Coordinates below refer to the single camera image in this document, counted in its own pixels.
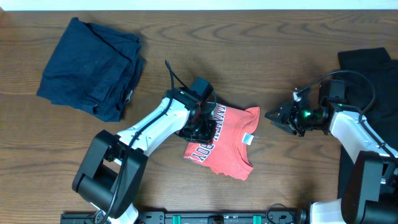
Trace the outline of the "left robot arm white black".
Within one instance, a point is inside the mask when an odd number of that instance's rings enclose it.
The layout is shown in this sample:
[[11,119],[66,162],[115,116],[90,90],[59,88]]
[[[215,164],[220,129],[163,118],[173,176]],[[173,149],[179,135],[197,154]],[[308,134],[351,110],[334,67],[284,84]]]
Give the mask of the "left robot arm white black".
[[134,223],[132,202],[151,153],[170,135],[194,143],[212,142],[216,102],[213,88],[176,88],[165,92],[160,105],[134,126],[111,134],[99,132],[76,173],[72,189],[98,208],[92,223]]

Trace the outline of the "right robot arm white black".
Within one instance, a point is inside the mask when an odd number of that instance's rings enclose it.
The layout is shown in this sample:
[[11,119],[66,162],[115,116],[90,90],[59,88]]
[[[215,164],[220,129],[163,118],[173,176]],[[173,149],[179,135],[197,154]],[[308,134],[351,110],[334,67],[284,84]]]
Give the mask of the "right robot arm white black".
[[354,106],[325,103],[311,110],[297,101],[268,111],[265,118],[293,135],[321,130],[337,138],[354,166],[343,195],[314,202],[297,223],[397,223],[397,151],[384,143]]

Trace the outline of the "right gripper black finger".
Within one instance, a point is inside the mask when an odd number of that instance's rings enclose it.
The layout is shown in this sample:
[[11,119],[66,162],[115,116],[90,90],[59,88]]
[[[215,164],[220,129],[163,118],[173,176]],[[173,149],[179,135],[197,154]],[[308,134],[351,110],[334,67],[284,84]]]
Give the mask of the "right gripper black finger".
[[295,130],[294,127],[292,127],[290,124],[282,124],[278,121],[271,121],[271,124],[283,131],[285,131],[286,133],[289,133],[291,135],[296,135],[297,131]]
[[284,115],[283,107],[279,107],[270,111],[267,111],[264,115],[267,119],[281,119]]

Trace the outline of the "orange red t-shirt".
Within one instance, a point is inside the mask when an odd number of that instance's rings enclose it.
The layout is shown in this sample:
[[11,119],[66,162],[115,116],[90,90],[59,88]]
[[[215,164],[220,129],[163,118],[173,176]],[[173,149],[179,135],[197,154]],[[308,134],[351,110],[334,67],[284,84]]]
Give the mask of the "orange red t-shirt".
[[253,170],[247,146],[259,124],[261,109],[239,110],[218,105],[213,141],[208,144],[188,143],[184,158],[223,174],[245,181]]

